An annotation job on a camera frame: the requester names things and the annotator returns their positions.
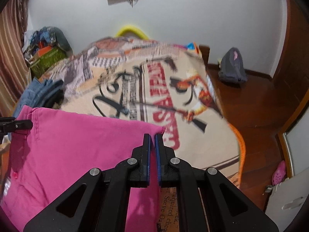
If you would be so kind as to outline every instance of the wooden floor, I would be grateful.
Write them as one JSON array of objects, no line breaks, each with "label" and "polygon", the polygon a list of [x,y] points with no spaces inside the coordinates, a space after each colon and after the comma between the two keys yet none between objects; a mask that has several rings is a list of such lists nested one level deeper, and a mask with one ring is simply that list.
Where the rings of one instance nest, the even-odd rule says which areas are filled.
[{"label": "wooden floor", "polygon": [[265,186],[283,159],[276,134],[295,110],[284,93],[266,78],[248,75],[242,86],[230,86],[218,80],[218,71],[208,73],[222,103],[227,120],[242,134],[246,158],[241,190],[260,209],[265,209]]}]

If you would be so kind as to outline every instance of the gray backpack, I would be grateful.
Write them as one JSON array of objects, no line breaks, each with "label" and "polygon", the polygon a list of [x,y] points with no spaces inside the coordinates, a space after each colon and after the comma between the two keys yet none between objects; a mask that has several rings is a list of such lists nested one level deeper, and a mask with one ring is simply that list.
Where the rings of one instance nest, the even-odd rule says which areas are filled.
[{"label": "gray backpack", "polygon": [[224,55],[218,75],[224,82],[242,84],[247,81],[239,49],[233,47]]}]

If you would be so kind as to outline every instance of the gold curtain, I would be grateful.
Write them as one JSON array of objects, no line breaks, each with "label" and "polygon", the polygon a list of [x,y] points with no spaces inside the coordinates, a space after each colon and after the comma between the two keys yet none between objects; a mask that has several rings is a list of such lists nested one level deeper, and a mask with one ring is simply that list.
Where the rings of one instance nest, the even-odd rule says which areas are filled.
[{"label": "gold curtain", "polygon": [[0,117],[11,116],[31,81],[21,50],[27,20],[28,0],[9,0],[0,14]]}]

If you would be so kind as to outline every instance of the pink shirt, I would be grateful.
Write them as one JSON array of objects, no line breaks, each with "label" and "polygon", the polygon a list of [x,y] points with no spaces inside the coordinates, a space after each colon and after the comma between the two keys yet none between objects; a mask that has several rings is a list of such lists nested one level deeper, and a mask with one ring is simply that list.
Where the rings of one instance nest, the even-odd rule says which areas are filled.
[{"label": "pink shirt", "polygon": [[[10,172],[1,207],[19,231],[29,220],[91,168],[107,170],[130,158],[164,128],[141,121],[125,121],[24,106],[18,120],[33,128],[12,133]],[[126,232],[156,231],[159,186],[151,153],[150,186],[132,188]]]}]

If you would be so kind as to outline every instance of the bed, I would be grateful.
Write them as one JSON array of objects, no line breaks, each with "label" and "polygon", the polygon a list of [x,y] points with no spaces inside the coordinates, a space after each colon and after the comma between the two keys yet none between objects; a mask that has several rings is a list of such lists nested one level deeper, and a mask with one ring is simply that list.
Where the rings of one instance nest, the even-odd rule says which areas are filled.
[{"label": "bed", "polygon": [[[64,81],[64,111],[164,126],[164,144],[177,157],[200,169],[216,167],[239,187],[245,144],[223,117],[204,65],[209,50],[108,37],[55,64],[40,80]],[[158,230],[178,231],[175,189],[162,189],[161,198]]]}]

